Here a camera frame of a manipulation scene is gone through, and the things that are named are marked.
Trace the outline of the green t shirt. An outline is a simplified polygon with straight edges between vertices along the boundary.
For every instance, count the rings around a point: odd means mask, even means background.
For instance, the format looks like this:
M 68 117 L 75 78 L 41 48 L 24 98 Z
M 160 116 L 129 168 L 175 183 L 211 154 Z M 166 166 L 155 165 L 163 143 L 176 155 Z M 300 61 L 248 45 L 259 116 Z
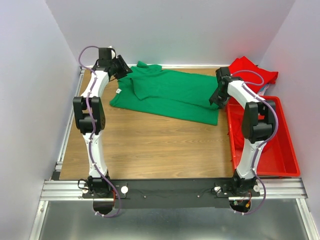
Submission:
M 216 126 L 219 108 L 209 102 L 215 76 L 163 69 L 139 61 L 117 81 L 112 107 Z

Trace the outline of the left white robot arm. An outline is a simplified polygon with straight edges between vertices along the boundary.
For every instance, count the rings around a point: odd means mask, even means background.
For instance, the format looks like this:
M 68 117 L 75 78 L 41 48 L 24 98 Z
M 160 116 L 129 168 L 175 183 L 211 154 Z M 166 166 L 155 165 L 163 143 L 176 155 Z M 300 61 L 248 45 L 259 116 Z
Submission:
M 97 49 L 98 58 L 93 67 L 86 67 L 82 64 L 81 57 L 90 48 Z M 111 78 L 119 80 L 133 71 L 123 57 L 116 54 L 112 46 L 87 46 L 80 52 L 78 63 L 82 68 L 90 71 L 90 80 L 84 92 L 73 98 L 75 124 L 85 141 L 89 161 L 89 176 L 91 178 L 106 178 L 108 167 L 105 163 L 102 143 L 106 117 L 102 95 Z

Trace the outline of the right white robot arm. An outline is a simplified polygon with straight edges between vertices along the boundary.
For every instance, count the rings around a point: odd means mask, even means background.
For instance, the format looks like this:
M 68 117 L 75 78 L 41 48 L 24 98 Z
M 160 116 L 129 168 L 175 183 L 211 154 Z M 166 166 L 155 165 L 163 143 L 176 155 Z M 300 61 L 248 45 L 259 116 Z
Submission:
M 239 76 L 231 74 L 228 67 L 215 71 L 217 88 L 209 98 L 209 103 L 222 109 L 232 97 L 243 108 L 241 131 L 244 147 L 235 174 L 238 179 L 230 183 L 230 191 L 241 196 L 248 190 L 245 180 L 257 177 L 257 166 L 266 144 L 278 131 L 279 121 L 276 105 L 252 91 Z

